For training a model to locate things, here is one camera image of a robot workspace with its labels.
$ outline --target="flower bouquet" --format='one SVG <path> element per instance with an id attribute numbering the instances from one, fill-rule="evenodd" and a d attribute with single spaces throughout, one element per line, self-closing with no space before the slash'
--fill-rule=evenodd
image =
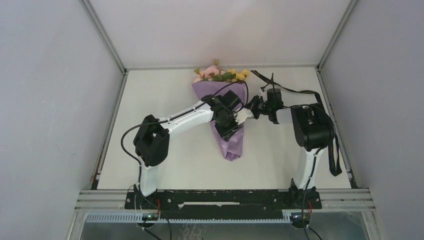
<path id="1" fill-rule="evenodd" d="M 218 60 L 215 60 L 213 65 L 209 66 L 207 69 L 200 70 L 200 68 L 197 68 L 194 72 L 197 74 L 197 77 L 194 79 L 194 83 L 192 83 L 191 86 L 199 100 L 206 95 L 214 94 L 228 83 L 245 81 L 250 74 L 246 69 L 241 72 L 236 72 L 235 69 L 225 71 L 219 66 Z M 247 102 L 244 84 L 232 84 L 224 88 L 218 94 L 223 96 L 230 90 L 233 91 L 243 103 Z M 244 127 L 234 133 L 228 141 L 225 141 L 216 130 L 215 121 L 212 121 L 210 126 L 212 127 L 213 135 L 221 150 L 222 156 L 229 161 L 240 158 L 243 150 Z"/>

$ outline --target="white wall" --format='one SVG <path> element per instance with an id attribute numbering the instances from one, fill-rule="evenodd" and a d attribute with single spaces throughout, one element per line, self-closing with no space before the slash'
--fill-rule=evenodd
<path id="1" fill-rule="evenodd" d="M 0 239 L 64 239 L 121 74 L 77 0 L 0 3 Z"/>
<path id="2" fill-rule="evenodd" d="M 91 0 L 127 68 L 317 65 L 350 0 Z"/>
<path id="3" fill-rule="evenodd" d="M 389 240 L 424 230 L 424 1 L 360 1 L 323 76 Z"/>

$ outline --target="black strap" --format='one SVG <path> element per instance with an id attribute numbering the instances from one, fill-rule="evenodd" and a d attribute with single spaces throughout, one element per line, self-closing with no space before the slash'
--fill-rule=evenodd
<path id="1" fill-rule="evenodd" d="M 273 81 L 271 81 L 271 79 L 269 79 L 269 78 L 267 78 L 266 76 L 264 76 L 264 75 L 260 74 L 260 73 L 259 73 L 258 71 L 256 71 L 256 70 L 251 70 L 251 72 L 252 72 L 253 74 L 255 74 L 258 78 L 260 78 L 262 81 L 264 81 L 265 83 L 267 83 L 267 84 L 269 84 L 269 85 L 274 84 L 274 85 L 276 85 L 276 86 L 279 86 L 279 87 L 280 87 L 280 88 L 282 88 L 282 89 L 285 89 L 285 90 L 286 90 L 286 91 L 288 91 L 288 92 L 295 93 L 295 94 L 313 94 L 313 95 L 315 95 L 316 101 L 317 101 L 318 103 L 320 103 L 320 104 L 322 104 L 322 103 L 323 103 L 323 101 L 321 100 L 321 96 L 320 96 L 320 94 L 319 94 L 318 92 L 316 92 L 316 91 L 312 91 L 312 90 L 302 90 L 302 91 L 296 91 L 296 90 L 293 90 L 293 89 L 290 89 L 290 88 L 287 88 L 287 87 L 283 87 L 283 86 L 281 86 L 280 84 L 278 84 L 277 82 L 273 82 Z"/>
<path id="2" fill-rule="evenodd" d="M 323 101 L 321 100 L 321 96 L 318 92 L 316 91 L 312 91 L 312 90 L 302 90 L 302 91 L 296 91 L 287 87 L 283 87 L 280 84 L 278 84 L 277 82 L 271 81 L 271 79 L 267 78 L 266 76 L 260 74 L 258 71 L 256 70 L 251 70 L 251 72 L 253 74 L 255 74 L 258 78 L 260 78 L 262 81 L 264 81 L 265 83 L 269 84 L 269 85 L 276 85 L 279 86 L 280 88 L 291 92 L 291 93 L 296 93 L 296 94 L 313 94 L 315 95 L 316 101 L 320 104 L 323 104 Z M 335 149 L 337 150 L 337 160 L 334 160 L 334 146 L 333 143 L 329 143 L 328 144 L 328 163 L 329 163 L 329 169 L 330 169 L 330 173 L 333 176 L 337 176 L 339 174 L 342 173 L 342 168 L 340 167 L 340 156 L 339 156 L 339 139 L 337 138 L 337 135 L 334 135 L 335 138 Z"/>
<path id="3" fill-rule="evenodd" d="M 335 177 L 342 173 L 342 168 L 340 167 L 340 156 L 339 156 L 339 139 L 337 134 L 334 135 L 335 138 L 335 150 L 337 152 L 337 163 L 334 161 L 334 147 L 333 143 L 328 145 L 328 163 L 330 167 L 330 173 Z"/>

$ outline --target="pink flower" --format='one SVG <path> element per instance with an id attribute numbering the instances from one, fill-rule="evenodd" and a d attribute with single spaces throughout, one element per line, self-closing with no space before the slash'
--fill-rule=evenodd
<path id="1" fill-rule="evenodd" d="M 204 71 L 204 76 L 207 77 L 208 79 L 211 78 L 211 74 L 214 74 L 215 76 L 220 74 L 220 70 L 218 69 L 217 66 L 215 65 L 211 65 L 210 67 L 208 67 L 205 71 Z"/>

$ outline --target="yellow flower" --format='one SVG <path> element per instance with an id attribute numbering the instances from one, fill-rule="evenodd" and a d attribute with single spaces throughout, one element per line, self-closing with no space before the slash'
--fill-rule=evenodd
<path id="1" fill-rule="evenodd" d="M 238 80 L 244 81 L 246 79 L 246 76 L 244 76 L 243 73 L 237 73 L 235 76 Z"/>
<path id="2" fill-rule="evenodd" d="M 227 73 L 232 73 L 235 74 L 236 70 L 234 68 L 228 69 L 228 71 L 226 71 Z"/>
<path id="3" fill-rule="evenodd" d="M 247 70 L 247 69 L 243 69 L 242 71 L 241 71 L 241 73 L 246 77 L 246 78 L 248 78 L 249 77 L 249 75 L 251 74 L 251 72 L 249 71 L 249 70 Z"/>
<path id="4" fill-rule="evenodd" d="M 235 77 L 233 79 L 231 79 L 231 82 L 235 82 L 235 81 L 239 80 L 237 73 L 233 73 L 233 74 L 235 74 Z"/>

